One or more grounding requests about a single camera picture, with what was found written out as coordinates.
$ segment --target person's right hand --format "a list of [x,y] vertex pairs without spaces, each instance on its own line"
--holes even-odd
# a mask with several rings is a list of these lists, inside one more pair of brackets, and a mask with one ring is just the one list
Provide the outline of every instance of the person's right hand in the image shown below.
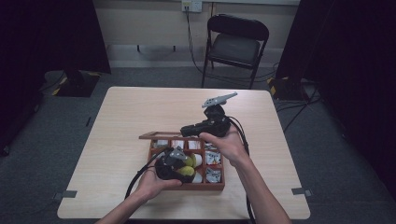
[[248,158],[241,137],[233,125],[224,137],[216,137],[210,133],[200,133],[199,137],[215,145],[232,166],[237,166],[240,161]]

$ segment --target chair backrest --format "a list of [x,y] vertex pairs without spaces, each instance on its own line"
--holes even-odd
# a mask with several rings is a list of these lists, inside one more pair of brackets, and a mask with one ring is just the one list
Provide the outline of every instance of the chair backrest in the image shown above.
[[226,14],[211,17],[207,22],[207,30],[260,41],[268,40],[269,36],[268,28],[262,22]]

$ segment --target person's left hand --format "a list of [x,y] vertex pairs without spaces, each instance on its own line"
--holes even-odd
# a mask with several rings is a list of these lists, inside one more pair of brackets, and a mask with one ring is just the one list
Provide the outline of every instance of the person's left hand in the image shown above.
[[148,166],[147,171],[143,173],[135,191],[136,193],[142,194],[147,201],[155,198],[163,189],[179,187],[182,185],[181,181],[177,179],[160,179],[155,172],[155,168],[153,167],[154,165],[155,160]]

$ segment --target black chair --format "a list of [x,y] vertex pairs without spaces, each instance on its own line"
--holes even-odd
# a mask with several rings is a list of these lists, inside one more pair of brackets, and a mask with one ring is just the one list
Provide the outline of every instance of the black chair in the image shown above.
[[[212,32],[217,37],[212,44]],[[201,88],[204,87],[208,61],[252,70],[251,89],[269,36],[268,28],[260,21],[219,14],[207,22],[207,43]]]

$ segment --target wooden table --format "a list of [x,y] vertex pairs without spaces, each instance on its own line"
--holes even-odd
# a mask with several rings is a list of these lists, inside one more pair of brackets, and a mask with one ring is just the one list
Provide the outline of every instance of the wooden table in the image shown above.
[[[113,87],[106,94],[90,136],[63,198],[60,218],[100,218],[118,205],[129,183],[146,163],[152,131],[178,132],[182,126],[206,119],[202,103],[234,90]],[[250,156],[270,190],[292,219],[306,219],[310,211],[290,151],[267,91],[237,91],[223,106],[226,115],[243,125]],[[235,169],[223,162],[223,191],[163,191],[140,207],[132,218],[248,219],[246,194]]]

